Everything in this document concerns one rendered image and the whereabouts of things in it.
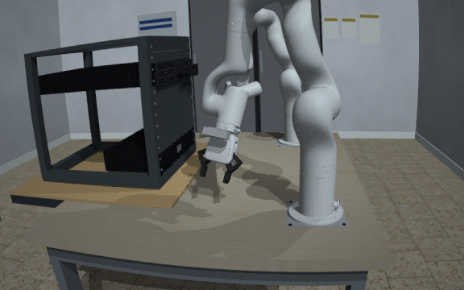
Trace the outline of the tan flat board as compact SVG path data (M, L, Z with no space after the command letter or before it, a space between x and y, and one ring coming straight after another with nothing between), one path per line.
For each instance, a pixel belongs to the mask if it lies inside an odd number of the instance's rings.
M12 190L10 195L40 197L47 199L81 201L108 205L128 205L173 209L187 187L201 169L198 151L208 143L196 143L196 151L168 179L161 189L137 188L99 184L76 184L69 182L44 181L42 175L29 180ZM106 171L103 151L91 155L68 170Z

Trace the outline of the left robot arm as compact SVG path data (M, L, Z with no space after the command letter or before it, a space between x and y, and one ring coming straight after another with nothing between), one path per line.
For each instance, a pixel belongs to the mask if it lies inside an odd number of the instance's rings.
M217 121L214 128L204 126L202 134L229 140L231 134L241 132L249 93L227 86L218 95L218 86L225 77L247 72L254 16L273 2L281 2L284 41L304 87L292 108L292 125L300 144L300 195L288 214L301 224L325 226L343 216L339 201L334 200L337 146L332 132L342 101L317 42L310 0L229 0L224 59L205 79L201 97L202 111L217 116Z

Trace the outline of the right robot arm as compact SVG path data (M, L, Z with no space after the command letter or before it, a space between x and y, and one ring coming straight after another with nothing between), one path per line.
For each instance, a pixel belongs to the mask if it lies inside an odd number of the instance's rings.
M264 26L266 30L267 42L274 57L284 70L280 75L279 81L280 92L284 99L284 137L279 139L279 143L287 146L300 146L292 125L292 108L296 98L302 94L301 87L303 85L292 65L277 14L272 10L262 8L254 16L253 32L261 26ZM258 96L262 93L260 83L257 81L248 83L249 71L252 69L253 54L251 46L249 69L247 73L236 76L236 86L245 89L249 93L248 98Z

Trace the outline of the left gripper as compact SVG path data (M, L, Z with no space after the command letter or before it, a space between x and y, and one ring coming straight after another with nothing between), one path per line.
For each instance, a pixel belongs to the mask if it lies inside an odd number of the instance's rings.
M242 161L237 157L237 150L238 138L236 135L231 134L229 140L210 137L207 148L198 151L201 162L200 176L205 177L208 168L207 164L211 161L225 164L227 171L222 182L228 184L232 172L237 170L242 164ZM203 157L204 153L205 158ZM232 160L234 161L233 163L231 163ZM234 165L235 161L237 163Z

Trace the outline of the black metal rack frame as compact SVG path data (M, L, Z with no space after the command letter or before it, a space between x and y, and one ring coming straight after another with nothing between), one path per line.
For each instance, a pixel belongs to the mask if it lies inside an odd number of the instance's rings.
M139 62L129 66L124 66L128 63L118 64L113 68L109 68L112 64L100 69L93 66L93 51L137 44ZM38 75L36 57L76 52L83 52L84 68ZM161 189L197 150L192 77L155 86L155 63L184 58L190 58L189 36L146 35L24 54L31 119L43 180ZM82 71L88 67L92 68ZM102 142L96 90L138 87L144 130L120 142ZM40 95L82 91L86 91L92 143L51 165ZM113 172L68 170L99 151L103 151L106 171Z

